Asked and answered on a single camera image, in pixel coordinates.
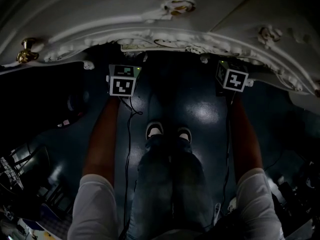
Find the blue floor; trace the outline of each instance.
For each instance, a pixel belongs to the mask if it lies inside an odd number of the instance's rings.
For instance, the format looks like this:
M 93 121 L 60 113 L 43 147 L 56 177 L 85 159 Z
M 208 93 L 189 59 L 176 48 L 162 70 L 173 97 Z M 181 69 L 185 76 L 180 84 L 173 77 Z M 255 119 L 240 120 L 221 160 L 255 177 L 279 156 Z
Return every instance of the blue floor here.
M 61 177 L 75 196 L 82 175 L 88 141 L 95 121 L 108 99 L 105 82 L 108 58 L 102 56 L 103 46 L 94 50 L 96 68 L 83 72 L 85 89 L 89 92 L 88 112 L 78 122 L 64 129 L 52 129 L 38 135 L 32 146 L 45 144 L 52 164 L 60 166 Z M 131 122 L 131 158 L 129 164 L 128 207 L 131 207 L 137 179 L 137 165 L 144 154 L 145 130 L 150 120 L 162 119 L 166 134 L 175 127 L 188 126 L 192 133 L 193 153 L 201 161 L 213 201 L 221 202 L 226 173 L 226 113 L 223 97 L 215 95 L 217 60 L 208 64 L 200 56 L 182 52 L 150 52 L 143 65 L 132 105 L 143 115 Z M 319 137 L 320 118 L 291 104 L 288 93 L 262 82 L 246 87 L 242 95 L 247 115 L 256 131 L 263 164 L 271 165 L 284 150 L 282 133 L 289 111 L 306 122 L 310 134 Z M 115 198 L 119 220 L 123 219 L 125 194 L 125 163 L 128 153 L 127 120 L 130 111 L 122 104 L 117 120 L 115 153 Z M 284 150 L 280 160 L 267 173 L 275 181 L 280 175 L 292 184 L 304 161 L 293 151 Z M 226 188 L 227 203 L 236 194 L 232 156 L 230 177 Z

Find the cable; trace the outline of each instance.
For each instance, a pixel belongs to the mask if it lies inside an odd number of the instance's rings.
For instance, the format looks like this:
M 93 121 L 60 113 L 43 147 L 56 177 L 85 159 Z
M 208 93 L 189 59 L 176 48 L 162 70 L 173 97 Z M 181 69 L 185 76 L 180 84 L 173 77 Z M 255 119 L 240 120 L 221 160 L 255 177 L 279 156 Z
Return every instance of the cable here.
M 227 106 L 227 113 L 226 113 L 226 118 L 225 118 L 225 127 L 226 127 L 226 154 L 225 154 L 225 165 L 226 165 L 226 173 L 224 177 L 224 183 L 223 183 L 223 199 L 221 203 L 221 209 L 223 208 L 225 202 L 226 202 L 226 187 L 228 184 L 229 180 L 229 174 L 230 174 L 230 169 L 229 169 L 229 153 L 230 153 L 230 117 L 229 117 L 229 109 L 230 106 L 232 106 L 232 103 L 234 102 L 234 98 L 236 96 L 236 91 L 232 95 L 232 99 L 230 102 L 230 105 Z
M 137 84 L 134 88 L 134 90 L 137 89 L 138 86 L 138 80 L 140 78 L 140 74 L 137 77 Z M 136 111 L 132 105 L 132 100 L 131 97 L 129 98 L 129 103 L 126 103 L 121 97 L 119 97 L 120 101 L 130 110 L 130 116 L 129 119 L 126 123 L 127 129 L 128 129 L 128 154 L 126 156 L 126 161 L 125 161 L 125 194 L 124 194 L 124 207 L 123 207 L 123 230 L 119 236 L 119 240 L 123 240 L 126 238 L 126 234 L 127 234 L 127 230 L 129 228 L 129 224 L 130 224 L 130 219 L 127 220 L 127 212 L 128 212 L 128 186 L 129 186 L 129 173 L 128 173 L 128 169 L 129 169 L 129 163 L 130 163 L 130 154 L 131 154 L 131 120 L 135 115 L 142 115 L 143 112 L 142 111 Z
M 281 153 L 279 155 L 279 157 L 277 158 L 277 160 L 274 161 L 273 164 L 270 164 L 269 166 L 267 166 L 264 171 L 266 172 L 269 168 L 271 168 L 272 166 L 274 166 L 279 160 L 280 158 L 282 157 L 282 155 L 284 154 L 284 149 L 281 150 Z

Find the foot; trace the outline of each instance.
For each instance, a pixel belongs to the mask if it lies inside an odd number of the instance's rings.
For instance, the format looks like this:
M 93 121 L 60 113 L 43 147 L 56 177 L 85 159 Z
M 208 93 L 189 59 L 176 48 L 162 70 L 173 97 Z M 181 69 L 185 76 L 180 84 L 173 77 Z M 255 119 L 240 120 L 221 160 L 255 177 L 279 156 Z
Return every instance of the foot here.
M 146 140 L 149 140 L 153 135 L 157 134 L 164 134 L 164 129 L 162 127 L 162 124 L 160 122 L 151 122 L 146 127 L 145 131 L 145 138 Z
M 188 142 L 191 143 L 191 132 L 190 132 L 190 130 L 188 128 L 180 127 L 178 129 L 178 136 L 180 138 L 183 138 L 183 139 L 185 139 L 185 140 L 187 140 Z

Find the jeans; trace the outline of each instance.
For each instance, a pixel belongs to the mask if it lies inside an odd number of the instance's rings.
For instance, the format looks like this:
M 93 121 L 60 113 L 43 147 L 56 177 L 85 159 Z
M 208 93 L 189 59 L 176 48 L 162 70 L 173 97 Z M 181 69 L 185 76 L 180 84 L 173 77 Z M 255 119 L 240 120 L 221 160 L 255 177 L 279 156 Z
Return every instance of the jeans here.
M 127 239 L 152 239 L 172 229 L 206 232 L 214 207 L 190 143 L 152 136 L 138 166 Z

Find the white shirt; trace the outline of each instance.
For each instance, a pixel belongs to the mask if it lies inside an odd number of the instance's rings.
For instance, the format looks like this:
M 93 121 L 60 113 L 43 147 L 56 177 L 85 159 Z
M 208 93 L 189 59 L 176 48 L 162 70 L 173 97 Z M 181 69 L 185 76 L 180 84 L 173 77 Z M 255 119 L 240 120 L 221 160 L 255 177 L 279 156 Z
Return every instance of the white shirt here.
M 245 225 L 245 239 L 280 239 L 281 223 L 275 213 L 271 190 L 263 169 L 252 169 L 241 177 L 237 185 L 236 203 L 240 219 Z M 187 230 L 174 230 L 156 239 L 175 239 L 182 235 L 184 239 L 188 238 L 187 235 L 191 239 L 194 237 Z M 74 201 L 68 240 L 117 239 L 118 218 L 113 187 L 102 176 L 83 176 Z

